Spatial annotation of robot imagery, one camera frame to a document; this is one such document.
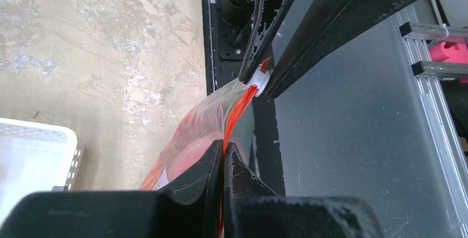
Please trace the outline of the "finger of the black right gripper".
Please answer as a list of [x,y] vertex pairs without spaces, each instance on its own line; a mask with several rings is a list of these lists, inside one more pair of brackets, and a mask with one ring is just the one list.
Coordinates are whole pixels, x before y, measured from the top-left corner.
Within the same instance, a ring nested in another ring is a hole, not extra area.
[[252,31],[238,76],[247,83],[261,63],[294,0],[254,0]]
[[417,0],[313,0],[264,94],[276,98],[328,54]]

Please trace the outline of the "pink peach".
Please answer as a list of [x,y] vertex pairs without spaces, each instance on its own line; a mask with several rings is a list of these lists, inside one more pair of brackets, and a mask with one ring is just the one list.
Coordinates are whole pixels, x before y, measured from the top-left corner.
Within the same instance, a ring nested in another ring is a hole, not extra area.
[[221,138],[221,133],[211,133],[189,143],[181,153],[176,154],[163,168],[162,175],[154,190],[160,189],[195,164],[214,140]]

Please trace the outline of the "clear orange zip bag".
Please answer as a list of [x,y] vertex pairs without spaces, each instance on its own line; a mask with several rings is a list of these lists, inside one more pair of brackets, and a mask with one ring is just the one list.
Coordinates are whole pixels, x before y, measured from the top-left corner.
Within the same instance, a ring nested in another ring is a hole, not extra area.
[[219,236],[224,236],[224,161],[229,143],[234,143],[238,148],[242,161],[249,165],[249,150],[251,145],[250,135],[253,134],[254,122],[252,122],[253,110],[249,105],[262,87],[265,87],[270,73],[267,72],[265,59],[260,64],[260,69],[255,70],[252,83],[248,89],[241,88],[237,83],[230,82],[210,94],[193,109],[179,123],[172,138],[167,142],[149,173],[141,184],[143,191],[154,190],[160,179],[163,168],[176,154],[191,142],[211,133],[221,133],[222,162],[220,170],[221,196],[220,196],[220,228]]

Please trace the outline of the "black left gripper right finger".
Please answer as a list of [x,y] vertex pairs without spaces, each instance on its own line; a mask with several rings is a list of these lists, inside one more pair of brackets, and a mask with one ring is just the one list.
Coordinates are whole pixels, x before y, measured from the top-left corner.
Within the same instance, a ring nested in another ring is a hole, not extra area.
[[282,197],[229,143],[224,161],[225,237],[383,237],[372,207],[355,197]]

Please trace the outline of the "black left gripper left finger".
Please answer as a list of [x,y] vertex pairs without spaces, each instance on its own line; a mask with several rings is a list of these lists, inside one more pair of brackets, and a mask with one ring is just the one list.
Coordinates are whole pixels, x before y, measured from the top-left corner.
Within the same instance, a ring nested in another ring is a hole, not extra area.
[[1,226],[2,237],[218,237],[221,140],[157,191],[36,192]]

